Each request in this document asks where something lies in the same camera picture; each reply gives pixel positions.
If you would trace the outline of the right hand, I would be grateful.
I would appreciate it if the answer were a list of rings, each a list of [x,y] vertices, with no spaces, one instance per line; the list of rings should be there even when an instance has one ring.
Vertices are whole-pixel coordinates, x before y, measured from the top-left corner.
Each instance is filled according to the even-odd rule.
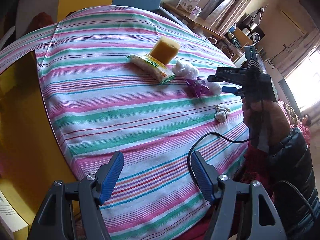
[[[263,100],[249,103],[242,98],[244,124],[249,128],[253,147],[269,152],[277,143],[285,139],[290,131],[290,123],[280,105]]]

